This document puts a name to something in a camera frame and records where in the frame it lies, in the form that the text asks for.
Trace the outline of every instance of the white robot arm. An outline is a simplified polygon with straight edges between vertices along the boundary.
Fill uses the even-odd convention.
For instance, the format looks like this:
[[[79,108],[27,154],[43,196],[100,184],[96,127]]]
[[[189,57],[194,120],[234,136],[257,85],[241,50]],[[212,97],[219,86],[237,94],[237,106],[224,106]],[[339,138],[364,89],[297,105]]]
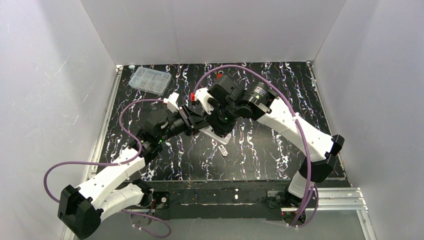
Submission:
[[[177,98],[178,94],[173,93],[164,99],[171,115],[160,109],[150,112],[137,134],[142,140],[143,151],[135,160],[107,166],[77,187],[68,185],[63,189],[58,217],[80,239],[90,236],[104,219],[114,213],[146,202],[146,196],[152,193],[152,189],[142,181],[134,181],[120,190],[115,189],[160,153],[162,141],[181,133],[192,136],[202,132],[225,145],[231,138],[230,132],[236,120],[239,117],[250,118],[274,129],[305,153],[295,124],[297,119],[307,140],[312,162],[310,186],[322,182],[333,171],[336,155],[344,143],[341,136],[330,136],[303,118],[292,117],[283,100],[261,82],[244,89],[226,75],[219,77],[211,87],[201,88],[191,96],[192,103],[203,107],[203,115],[196,114],[187,106],[178,106]],[[138,145],[132,143],[113,163],[125,162],[137,153]],[[300,203],[307,182],[306,172],[306,164],[303,164],[285,191],[287,199]]]

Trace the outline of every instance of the metal frame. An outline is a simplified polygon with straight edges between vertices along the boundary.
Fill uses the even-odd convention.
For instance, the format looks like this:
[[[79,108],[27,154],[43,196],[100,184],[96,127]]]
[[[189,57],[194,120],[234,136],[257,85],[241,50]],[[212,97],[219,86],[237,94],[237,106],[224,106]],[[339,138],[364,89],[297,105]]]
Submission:
[[[319,187],[319,205],[317,210],[341,211],[341,210],[368,210],[364,197],[359,187]],[[284,207],[282,212],[294,212],[297,208]]]
[[[112,84],[112,89],[110,90],[109,98],[107,99],[106,107],[104,109],[104,114],[101,119],[100,127],[97,132],[97,138],[94,143],[93,149],[91,150],[89,161],[91,163],[98,163],[100,160],[100,154],[102,152],[103,143],[105,142],[106,133],[108,132],[109,120],[111,119],[112,108],[114,106],[115,97],[117,96],[118,86],[121,81],[122,76],[122,65],[116,65],[116,77]],[[82,182],[87,181],[89,178],[92,178],[96,175],[97,166],[88,166]],[[62,240],[73,240],[75,238],[75,234],[68,228],[65,227],[65,230],[62,235]]]
[[[315,83],[318,98],[320,102],[322,102],[320,93],[318,91],[317,81],[315,79],[315,75],[313,73],[312,65],[310,61],[307,62],[307,66],[309,67],[312,80]],[[122,70],[123,70],[122,65],[116,65],[117,75],[114,79],[112,89],[110,91],[109,99],[107,100],[107,105],[106,105],[104,115],[98,130],[96,142],[91,151],[90,162],[98,163],[100,160],[100,154],[101,154],[106,133],[108,130],[109,120],[111,118],[112,108],[113,108],[115,97],[117,94],[119,82],[121,80]],[[322,110],[324,112],[324,115],[327,116],[324,110],[324,106],[322,106]],[[96,174],[96,172],[97,172],[97,166],[88,167],[85,172],[83,181],[87,181],[89,178],[93,177]],[[340,179],[341,178],[328,178],[328,180],[340,180]],[[318,191],[319,191],[318,210],[320,211],[346,211],[346,210],[356,211],[365,239],[366,240],[376,239],[376,236],[373,231],[373,227],[371,225],[370,218],[368,216],[368,207],[367,207],[367,204],[365,203],[364,196],[362,195],[360,188],[358,187],[335,187],[335,188],[321,187],[321,188],[318,188]],[[294,208],[281,209],[282,212],[290,212],[295,210],[296,209]],[[313,208],[306,208],[306,211],[313,211],[313,210],[314,210]],[[146,212],[147,209],[133,209],[133,211]],[[62,235],[62,240],[77,240],[77,238],[75,234],[69,228],[65,227],[65,230]]]

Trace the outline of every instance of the black and white marbled mat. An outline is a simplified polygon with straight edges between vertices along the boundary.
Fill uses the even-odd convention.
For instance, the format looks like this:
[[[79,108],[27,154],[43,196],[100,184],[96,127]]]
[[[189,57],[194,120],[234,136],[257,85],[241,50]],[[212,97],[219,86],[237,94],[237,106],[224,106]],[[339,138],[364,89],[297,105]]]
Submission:
[[[305,62],[264,62],[237,63],[261,74],[290,100],[296,112],[310,124],[330,134],[326,116],[318,98],[316,86]],[[117,158],[130,138],[121,131],[118,116],[129,103],[140,99],[163,99],[172,92],[179,93],[178,104],[189,104],[189,94],[196,82],[210,69],[223,65],[175,64],[145,65],[172,75],[171,82],[163,96],[132,89],[128,83],[135,69],[125,66],[116,93],[100,162],[110,163]],[[239,69],[225,69],[224,73],[240,84],[248,85],[259,81]],[[203,87],[210,86],[216,74],[207,78]],[[124,116],[125,126],[136,134],[143,118],[154,108],[165,108],[161,103],[142,103],[133,106]],[[157,180],[276,180],[290,179],[299,169],[305,156],[284,137],[274,130],[249,119],[237,121],[228,145],[227,157],[222,157],[218,143],[200,133],[195,137],[179,135],[163,144],[163,151],[147,167],[136,172],[131,178],[148,181]],[[338,161],[330,178],[344,178],[345,173]]]

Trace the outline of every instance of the small white object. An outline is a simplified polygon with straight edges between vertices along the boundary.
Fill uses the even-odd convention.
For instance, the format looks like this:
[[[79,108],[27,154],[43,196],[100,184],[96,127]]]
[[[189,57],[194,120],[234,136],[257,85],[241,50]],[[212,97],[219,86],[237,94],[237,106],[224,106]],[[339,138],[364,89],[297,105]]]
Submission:
[[[208,135],[209,137],[215,139],[216,141],[218,141],[221,144],[227,145],[228,142],[230,141],[231,138],[231,133],[228,133],[227,136],[225,137],[220,137],[218,135],[216,135],[215,133],[212,132],[212,127],[211,126],[207,126],[205,128],[200,129],[199,131]]]
[[[194,94],[194,97],[199,100],[201,106],[203,107],[204,111],[211,115],[212,111],[214,110],[214,107],[208,103],[208,99],[213,97],[208,93],[208,88],[200,88],[196,91]]]
[[[165,124],[163,124],[162,126],[160,126],[160,129],[164,129],[168,126],[168,122],[165,122]]]
[[[226,157],[228,156],[228,152],[225,149],[224,145],[219,145],[218,146],[219,151],[221,152],[222,156]]]
[[[311,188],[314,183],[315,182],[310,181],[309,188]],[[288,186],[288,192],[301,199],[304,197],[305,186],[306,178],[304,178],[300,172],[297,171],[294,177],[291,179],[290,185]]]
[[[292,117],[293,122],[296,122],[296,120],[301,119],[301,117],[299,116],[299,113],[298,112],[295,112],[294,114],[296,114],[296,116]]]
[[[177,105],[177,99],[178,99],[179,94],[176,92],[171,93],[171,95],[169,95],[169,98],[165,98],[163,100],[163,103],[166,104],[166,107],[172,112],[178,112],[178,105]]]

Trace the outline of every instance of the white backdrop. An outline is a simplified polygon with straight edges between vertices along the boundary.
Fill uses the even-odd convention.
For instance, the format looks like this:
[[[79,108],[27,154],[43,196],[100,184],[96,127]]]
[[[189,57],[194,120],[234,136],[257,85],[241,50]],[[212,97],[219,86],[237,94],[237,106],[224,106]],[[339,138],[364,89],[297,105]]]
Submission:
[[[348,0],[314,63],[347,177],[382,240],[424,239],[423,9]]]
[[[0,238],[61,239],[43,176],[56,163],[88,160],[114,64],[79,0],[9,0],[0,6],[0,66]],[[84,172],[54,170],[53,195]]]
[[[346,0],[81,0],[115,64],[314,60]]]

